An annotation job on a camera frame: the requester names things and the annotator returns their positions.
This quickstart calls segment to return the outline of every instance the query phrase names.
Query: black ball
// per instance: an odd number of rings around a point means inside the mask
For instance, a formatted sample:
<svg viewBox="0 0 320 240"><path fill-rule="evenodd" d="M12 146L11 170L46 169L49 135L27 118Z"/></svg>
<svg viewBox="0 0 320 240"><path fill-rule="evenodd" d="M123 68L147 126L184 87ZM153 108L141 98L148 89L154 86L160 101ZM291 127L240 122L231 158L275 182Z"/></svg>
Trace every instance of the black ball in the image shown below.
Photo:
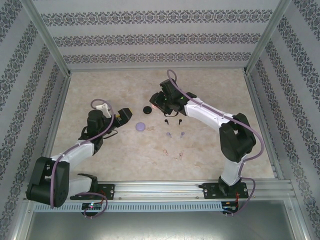
<svg viewBox="0 0 320 240"><path fill-rule="evenodd" d="M145 107L143 108L143 112L144 112L145 114L150 114L150 113L152 112L152 108L151 108L150 106L145 106Z"/></svg>

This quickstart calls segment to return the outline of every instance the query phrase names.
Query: metal base plate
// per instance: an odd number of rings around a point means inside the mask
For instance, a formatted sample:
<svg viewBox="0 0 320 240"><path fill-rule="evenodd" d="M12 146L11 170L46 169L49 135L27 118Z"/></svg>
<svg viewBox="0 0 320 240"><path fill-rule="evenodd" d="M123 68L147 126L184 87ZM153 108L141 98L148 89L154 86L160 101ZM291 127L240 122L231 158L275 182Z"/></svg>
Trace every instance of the metal base plate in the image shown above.
<svg viewBox="0 0 320 240"><path fill-rule="evenodd" d="M115 185L114 184L98 184L98 193L104 192L108 200L113 200L115 195ZM101 197L96 195L77 195L71 196L70 200L101 200Z"/></svg>
<svg viewBox="0 0 320 240"><path fill-rule="evenodd" d="M228 196L225 196L219 189L219 183L206 182L199 186L203 189L204 199L235 199L236 193L239 194L239 199L247 199L248 189L245 182L240 182L236 187L231 188Z"/></svg>

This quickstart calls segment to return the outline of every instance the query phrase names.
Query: purple disc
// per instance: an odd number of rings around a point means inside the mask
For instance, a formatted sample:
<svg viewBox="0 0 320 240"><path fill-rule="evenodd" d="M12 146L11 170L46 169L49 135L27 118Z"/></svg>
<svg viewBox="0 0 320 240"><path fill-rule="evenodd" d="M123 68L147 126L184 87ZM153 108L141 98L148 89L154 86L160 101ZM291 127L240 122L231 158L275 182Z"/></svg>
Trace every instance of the purple disc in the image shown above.
<svg viewBox="0 0 320 240"><path fill-rule="evenodd" d="M139 132L142 132L143 130L146 129L146 125L143 123L143 122L138 122L136 125L135 125L135 129Z"/></svg>

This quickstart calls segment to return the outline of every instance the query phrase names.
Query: black cap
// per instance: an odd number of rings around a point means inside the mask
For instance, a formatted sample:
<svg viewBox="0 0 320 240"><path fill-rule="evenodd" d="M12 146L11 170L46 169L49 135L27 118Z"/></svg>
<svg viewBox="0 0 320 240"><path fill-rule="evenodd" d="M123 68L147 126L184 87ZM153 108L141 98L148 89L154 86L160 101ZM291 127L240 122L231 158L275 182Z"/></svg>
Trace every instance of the black cap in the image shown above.
<svg viewBox="0 0 320 240"><path fill-rule="evenodd" d="M150 113L152 112L152 108L151 108L150 106L145 106L145 107L143 108L143 112L144 112L145 114L150 114Z"/></svg>

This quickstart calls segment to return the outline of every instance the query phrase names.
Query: damask pattern wall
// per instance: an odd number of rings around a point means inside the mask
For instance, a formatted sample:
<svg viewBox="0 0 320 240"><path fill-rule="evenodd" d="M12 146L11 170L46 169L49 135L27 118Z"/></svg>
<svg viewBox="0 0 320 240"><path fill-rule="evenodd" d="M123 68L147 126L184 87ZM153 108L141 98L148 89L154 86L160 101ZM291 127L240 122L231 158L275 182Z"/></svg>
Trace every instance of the damask pattern wall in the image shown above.
<svg viewBox="0 0 320 240"><path fill-rule="evenodd" d="M18 0L0 0L0 240L44 152L65 76Z"/></svg>
<svg viewBox="0 0 320 240"><path fill-rule="evenodd" d="M319 20L319 0L293 0L251 73L312 239L320 239Z"/></svg>
<svg viewBox="0 0 320 240"><path fill-rule="evenodd" d="M279 0L35 0L71 70L244 67Z"/></svg>

